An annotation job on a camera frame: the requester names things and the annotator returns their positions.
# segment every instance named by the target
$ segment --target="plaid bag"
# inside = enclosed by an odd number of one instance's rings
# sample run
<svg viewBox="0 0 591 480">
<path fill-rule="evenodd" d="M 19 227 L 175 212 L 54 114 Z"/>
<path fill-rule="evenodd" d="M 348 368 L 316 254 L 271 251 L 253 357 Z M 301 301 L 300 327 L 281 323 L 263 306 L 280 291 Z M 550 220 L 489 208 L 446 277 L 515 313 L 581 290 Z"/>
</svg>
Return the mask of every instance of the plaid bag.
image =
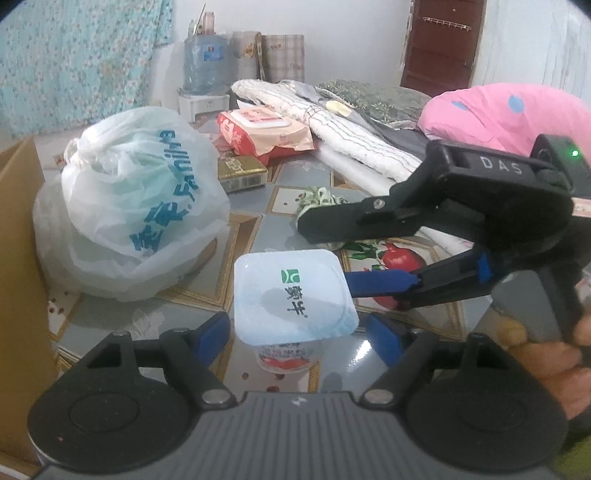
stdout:
<svg viewBox="0 0 591 480">
<path fill-rule="evenodd" d="M 306 81 L 303 35 L 263 35 L 262 53 L 267 82 Z"/>
</svg>

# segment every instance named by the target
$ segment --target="pink pillow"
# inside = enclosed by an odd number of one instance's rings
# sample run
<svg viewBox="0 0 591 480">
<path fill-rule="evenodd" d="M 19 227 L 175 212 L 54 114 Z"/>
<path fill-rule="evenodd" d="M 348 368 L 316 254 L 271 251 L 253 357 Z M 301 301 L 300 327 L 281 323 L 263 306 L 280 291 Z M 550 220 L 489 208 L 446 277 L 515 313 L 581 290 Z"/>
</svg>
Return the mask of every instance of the pink pillow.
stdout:
<svg viewBox="0 0 591 480">
<path fill-rule="evenodd" d="M 591 111 L 580 99 L 541 85 L 494 83 L 439 95 L 418 127 L 445 138 L 528 157 L 539 134 L 564 135 L 591 164 Z"/>
</svg>

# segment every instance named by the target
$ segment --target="white wall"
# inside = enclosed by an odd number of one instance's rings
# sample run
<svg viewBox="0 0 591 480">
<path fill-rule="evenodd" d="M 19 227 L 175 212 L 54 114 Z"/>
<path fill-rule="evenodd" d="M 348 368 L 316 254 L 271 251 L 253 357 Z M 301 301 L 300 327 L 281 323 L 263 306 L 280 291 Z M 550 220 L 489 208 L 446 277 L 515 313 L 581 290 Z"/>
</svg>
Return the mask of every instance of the white wall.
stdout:
<svg viewBox="0 0 591 480">
<path fill-rule="evenodd" d="M 472 85 L 560 88 L 591 104 L 591 20 L 568 0 L 487 0 Z"/>
<path fill-rule="evenodd" d="M 216 31 L 255 30 L 263 34 L 304 34 L 306 81 L 335 78 L 399 85 L 411 0 L 207 0 Z M 176 108 L 183 72 L 183 40 L 189 21 L 203 4 L 173 2 L 173 45 L 152 60 L 150 100 Z"/>
</svg>

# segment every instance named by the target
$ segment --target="metal bolt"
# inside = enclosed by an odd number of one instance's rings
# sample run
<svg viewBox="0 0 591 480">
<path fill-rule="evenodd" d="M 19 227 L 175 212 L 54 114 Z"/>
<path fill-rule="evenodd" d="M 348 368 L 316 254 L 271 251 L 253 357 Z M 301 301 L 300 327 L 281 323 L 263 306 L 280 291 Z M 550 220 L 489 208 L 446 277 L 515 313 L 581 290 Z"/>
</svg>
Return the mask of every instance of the metal bolt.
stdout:
<svg viewBox="0 0 591 480">
<path fill-rule="evenodd" d="M 387 405 L 394 400 L 394 394 L 388 390 L 374 388 L 365 392 L 365 400 L 372 405 Z"/>
<path fill-rule="evenodd" d="M 221 388 L 207 390 L 202 396 L 203 401 L 208 405 L 221 405 L 231 398 L 232 394 L 228 390 L 222 390 Z"/>
<path fill-rule="evenodd" d="M 385 206 L 386 206 L 386 202 L 383 201 L 382 199 L 375 199 L 374 200 L 374 209 L 381 210 Z"/>
</svg>

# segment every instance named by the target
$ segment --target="wooden door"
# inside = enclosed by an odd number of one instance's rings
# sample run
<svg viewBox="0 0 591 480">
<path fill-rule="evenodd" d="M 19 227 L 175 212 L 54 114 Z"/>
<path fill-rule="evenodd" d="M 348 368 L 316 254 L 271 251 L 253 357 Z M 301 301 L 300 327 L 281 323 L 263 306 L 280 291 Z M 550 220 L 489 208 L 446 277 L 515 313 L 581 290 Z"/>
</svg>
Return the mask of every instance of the wooden door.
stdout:
<svg viewBox="0 0 591 480">
<path fill-rule="evenodd" d="M 467 88 L 485 0 L 415 0 L 401 86 L 437 96 Z"/>
</svg>

